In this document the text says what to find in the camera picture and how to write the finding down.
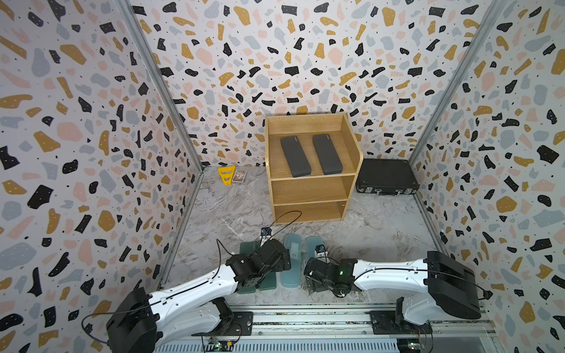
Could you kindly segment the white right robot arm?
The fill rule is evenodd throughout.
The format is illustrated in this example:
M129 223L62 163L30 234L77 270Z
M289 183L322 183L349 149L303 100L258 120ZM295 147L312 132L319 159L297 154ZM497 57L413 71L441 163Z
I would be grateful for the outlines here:
M338 298L353 291L408 291L410 296L397 300L396 320L418 326L443 315L472 321L482 316L475 272L438 251L399 263L350 258L332 263L318 255L308 260L304 275L310 292L330 291Z

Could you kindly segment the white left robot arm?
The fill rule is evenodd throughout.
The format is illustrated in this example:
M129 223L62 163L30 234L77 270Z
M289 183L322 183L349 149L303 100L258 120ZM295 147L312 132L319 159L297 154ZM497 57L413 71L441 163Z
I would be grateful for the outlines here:
M235 313L225 298L258 288L271 273L291 269L290 252L278 240L267 240L250 254L235 254L213 272L168 290L130 292L106 323L112 352L153 352L192 335L225 335Z

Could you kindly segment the dark grey pencil case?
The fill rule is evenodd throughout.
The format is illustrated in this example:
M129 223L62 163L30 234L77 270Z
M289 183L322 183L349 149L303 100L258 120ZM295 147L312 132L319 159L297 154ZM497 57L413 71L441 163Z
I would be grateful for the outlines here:
M311 174L311 166L297 135L280 140L283 153L293 177L306 177Z
M332 175L343 172L343 165L330 135L314 135L312 140L323 174Z

